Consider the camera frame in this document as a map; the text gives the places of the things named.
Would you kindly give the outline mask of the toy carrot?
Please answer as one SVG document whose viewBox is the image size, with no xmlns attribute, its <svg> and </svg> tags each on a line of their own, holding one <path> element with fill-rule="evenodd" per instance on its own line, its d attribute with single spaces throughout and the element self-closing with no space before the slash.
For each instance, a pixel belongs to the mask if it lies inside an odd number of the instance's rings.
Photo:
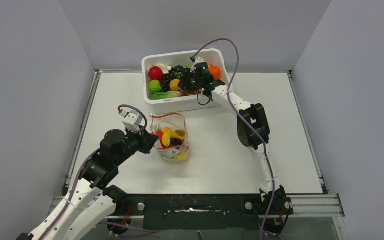
<svg viewBox="0 0 384 240">
<path fill-rule="evenodd" d="M 154 131 L 155 133 L 158 135 L 159 137 L 159 143 L 160 143 L 160 146 L 161 148 L 165 148 L 164 146 L 164 143 L 163 143 L 163 128 L 160 126 L 160 125 L 157 125 L 155 128 L 154 128 Z"/>
</svg>

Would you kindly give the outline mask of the single yellow toy banana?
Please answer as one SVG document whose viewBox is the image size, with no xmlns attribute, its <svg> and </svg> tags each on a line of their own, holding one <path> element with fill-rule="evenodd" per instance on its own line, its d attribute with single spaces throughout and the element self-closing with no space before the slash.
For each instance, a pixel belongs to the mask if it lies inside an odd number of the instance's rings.
<svg viewBox="0 0 384 240">
<path fill-rule="evenodd" d="M 184 136 L 179 135 L 178 133 L 173 131 L 171 128 L 167 128 L 166 127 L 166 128 L 163 128 L 162 131 L 163 131 L 162 141 L 163 141 L 163 144 L 164 144 L 164 146 L 166 148 L 168 148 L 170 146 L 171 138 L 173 138 L 173 139 L 180 139 L 180 140 L 184 140 L 185 139 Z"/>
</svg>

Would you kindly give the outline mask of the clear orange-zip bag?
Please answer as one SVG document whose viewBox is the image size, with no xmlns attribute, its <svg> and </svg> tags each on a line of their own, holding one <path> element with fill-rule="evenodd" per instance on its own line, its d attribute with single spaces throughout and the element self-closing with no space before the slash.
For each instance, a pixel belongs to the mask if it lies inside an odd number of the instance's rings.
<svg viewBox="0 0 384 240">
<path fill-rule="evenodd" d="M 158 136 L 154 148 L 160 157 L 173 164 L 185 162 L 190 153 L 186 118 L 177 112 L 152 115 L 152 133 Z"/>
</svg>

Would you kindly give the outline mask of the dark purple toy grapes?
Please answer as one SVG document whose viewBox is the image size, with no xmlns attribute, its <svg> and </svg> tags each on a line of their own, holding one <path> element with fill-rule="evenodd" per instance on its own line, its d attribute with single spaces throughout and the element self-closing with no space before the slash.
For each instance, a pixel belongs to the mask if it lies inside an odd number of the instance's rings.
<svg viewBox="0 0 384 240">
<path fill-rule="evenodd" d="M 170 147 L 178 147 L 182 146 L 184 141 L 182 139 L 177 139 L 177 138 L 171 138 L 170 139 Z"/>
</svg>

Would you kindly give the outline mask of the yellow toy banana bunch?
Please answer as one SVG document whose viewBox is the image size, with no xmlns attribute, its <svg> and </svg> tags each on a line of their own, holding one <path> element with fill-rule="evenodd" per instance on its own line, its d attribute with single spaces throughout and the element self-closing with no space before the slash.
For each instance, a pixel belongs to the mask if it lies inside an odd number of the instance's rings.
<svg viewBox="0 0 384 240">
<path fill-rule="evenodd" d="M 189 150 L 185 150 L 183 152 L 178 153 L 174 157 L 171 158 L 173 161 L 184 161 L 188 158 L 189 156 Z"/>
</svg>

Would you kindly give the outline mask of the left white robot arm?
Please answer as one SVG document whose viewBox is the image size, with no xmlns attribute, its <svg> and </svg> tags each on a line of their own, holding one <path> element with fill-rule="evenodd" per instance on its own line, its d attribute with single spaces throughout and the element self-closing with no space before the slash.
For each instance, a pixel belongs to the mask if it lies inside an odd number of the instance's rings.
<svg viewBox="0 0 384 240">
<path fill-rule="evenodd" d="M 119 129 L 108 131 L 100 147 L 79 168 L 72 188 L 52 213 L 20 240 L 80 240 L 105 217 L 115 212 L 127 193 L 110 182 L 119 166 L 135 153 L 150 154 L 156 134 Z"/>
</svg>

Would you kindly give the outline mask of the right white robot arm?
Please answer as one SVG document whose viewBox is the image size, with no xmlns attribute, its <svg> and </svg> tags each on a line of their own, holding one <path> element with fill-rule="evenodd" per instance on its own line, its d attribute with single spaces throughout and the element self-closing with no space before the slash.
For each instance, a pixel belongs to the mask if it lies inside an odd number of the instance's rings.
<svg viewBox="0 0 384 240">
<path fill-rule="evenodd" d="M 271 131 L 263 105 L 242 99 L 234 93 L 231 84 L 215 79 L 206 62 L 186 68 L 179 87 L 188 92 L 201 91 L 210 101 L 231 111 L 237 118 L 238 139 L 254 160 L 262 209 L 267 215 L 292 214 L 292 201 L 278 181 L 269 159 L 267 146 Z"/>
</svg>

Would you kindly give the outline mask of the white plastic food bin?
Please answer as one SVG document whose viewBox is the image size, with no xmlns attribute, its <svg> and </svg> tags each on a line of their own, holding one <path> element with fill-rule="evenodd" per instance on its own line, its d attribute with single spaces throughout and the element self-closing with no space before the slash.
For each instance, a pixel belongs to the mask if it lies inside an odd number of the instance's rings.
<svg viewBox="0 0 384 240">
<path fill-rule="evenodd" d="M 190 57 L 192 57 L 196 52 L 196 50 L 170 52 L 149 55 L 142 59 L 141 70 L 144 81 L 143 98 L 149 105 L 152 114 L 164 115 L 174 112 L 192 111 L 219 106 L 219 104 L 214 101 L 205 104 L 205 102 L 208 101 L 208 98 L 203 95 L 182 96 L 179 91 L 176 92 L 178 97 L 174 97 L 174 95 L 171 94 L 170 98 L 156 99 L 152 97 L 153 94 L 148 89 L 148 83 L 152 80 L 149 77 L 149 70 L 152 67 L 160 64 L 163 64 L 166 67 L 186 67 L 192 63 Z M 231 74 L 227 72 L 224 56 L 219 49 L 206 48 L 203 49 L 197 56 L 203 58 L 208 64 L 219 67 L 221 71 L 221 80 L 224 81 L 225 84 L 229 83 L 231 80 Z"/>
</svg>

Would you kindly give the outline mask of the orange toy tangerine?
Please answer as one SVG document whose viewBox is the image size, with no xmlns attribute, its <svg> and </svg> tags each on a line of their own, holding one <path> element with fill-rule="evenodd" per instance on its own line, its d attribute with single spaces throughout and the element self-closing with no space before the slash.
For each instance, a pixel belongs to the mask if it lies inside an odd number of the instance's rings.
<svg viewBox="0 0 384 240">
<path fill-rule="evenodd" d="M 208 65 L 208 70 L 210 74 L 213 76 L 215 80 L 220 80 L 222 76 L 222 72 L 220 68 L 216 65 L 209 64 Z"/>
</svg>

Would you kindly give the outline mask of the black toy grapes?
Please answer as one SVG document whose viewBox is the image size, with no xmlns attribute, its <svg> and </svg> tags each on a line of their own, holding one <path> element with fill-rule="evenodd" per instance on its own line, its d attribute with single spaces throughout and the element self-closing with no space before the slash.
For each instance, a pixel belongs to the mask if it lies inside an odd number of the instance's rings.
<svg viewBox="0 0 384 240">
<path fill-rule="evenodd" d="M 176 67 L 172 67 L 168 74 L 164 74 L 161 84 L 162 84 L 162 92 L 168 92 L 172 91 L 170 90 L 169 84 L 170 81 L 173 79 L 179 79 L 182 80 L 185 73 L 185 68 L 181 65 L 178 65 Z"/>
</svg>

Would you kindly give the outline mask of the yellow toy lemon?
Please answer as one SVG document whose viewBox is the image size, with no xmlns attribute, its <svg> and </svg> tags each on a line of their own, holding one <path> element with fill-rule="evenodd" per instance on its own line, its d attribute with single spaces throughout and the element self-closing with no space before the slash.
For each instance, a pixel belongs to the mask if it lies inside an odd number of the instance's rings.
<svg viewBox="0 0 384 240">
<path fill-rule="evenodd" d="M 180 79 L 178 78 L 175 78 L 173 80 L 170 81 L 169 83 L 169 88 L 171 91 L 180 91 L 180 87 L 179 87 L 179 83 L 181 82 Z"/>
</svg>

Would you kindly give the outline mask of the white toy garlic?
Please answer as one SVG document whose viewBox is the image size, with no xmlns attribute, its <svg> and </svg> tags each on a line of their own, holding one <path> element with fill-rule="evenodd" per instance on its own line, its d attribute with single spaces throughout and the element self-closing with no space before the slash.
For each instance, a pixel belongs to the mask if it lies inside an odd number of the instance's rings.
<svg viewBox="0 0 384 240">
<path fill-rule="evenodd" d="M 160 68 L 164 75 L 169 73 L 170 68 L 167 65 L 163 63 L 159 63 L 159 64 L 156 64 L 155 66 Z"/>
</svg>

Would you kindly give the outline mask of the green toy leaf vegetable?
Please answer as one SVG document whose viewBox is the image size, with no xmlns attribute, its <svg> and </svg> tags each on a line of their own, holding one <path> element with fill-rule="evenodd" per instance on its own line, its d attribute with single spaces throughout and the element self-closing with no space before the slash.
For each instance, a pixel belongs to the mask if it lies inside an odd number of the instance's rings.
<svg viewBox="0 0 384 240">
<path fill-rule="evenodd" d="M 150 95 L 149 99 L 152 101 L 166 100 L 181 97 L 180 91 L 167 91 L 167 92 L 154 92 Z"/>
</svg>

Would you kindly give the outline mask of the red toy apple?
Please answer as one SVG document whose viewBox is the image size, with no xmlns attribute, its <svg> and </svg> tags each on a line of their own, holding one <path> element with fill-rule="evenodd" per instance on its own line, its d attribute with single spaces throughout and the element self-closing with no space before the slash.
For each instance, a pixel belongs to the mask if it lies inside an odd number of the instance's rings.
<svg viewBox="0 0 384 240">
<path fill-rule="evenodd" d="M 158 67 L 158 66 L 152 66 L 149 70 L 148 70 L 148 77 L 151 79 L 151 80 L 158 80 L 158 81 L 161 81 L 162 78 L 164 76 L 164 72 L 163 70 Z"/>
</svg>

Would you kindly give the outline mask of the aluminium table frame rail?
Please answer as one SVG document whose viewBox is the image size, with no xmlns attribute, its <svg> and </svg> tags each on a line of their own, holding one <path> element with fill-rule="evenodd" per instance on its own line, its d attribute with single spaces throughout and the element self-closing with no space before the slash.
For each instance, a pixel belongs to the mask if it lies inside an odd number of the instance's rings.
<svg viewBox="0 0 384 240">
<path fill-rule="evenodd" d="M 69 169 L 71 178 L 68 179 L 67 195 L 63 197 L 48 217 L 37 228 L 32 230 L 30 234 L 34 236 L 34 240 L 63 239 L 70 230 L 71 225 L 85 209 L 87 204 L 86 200 L 92 200 L 99 194 L 98 189 L 92 189 L 89 183 L 80 180 L 80 173 L 85 162 L 87 162 L 96 151 L 93 150 L 89 156 L 83 159 L 80 159 L 79 153 L 102 72 L 101 69 L 98 69 L 94 73 L 92 87 L 87 98 L 86 110 L 83 114 L 80 133 Z"/>
</svg>

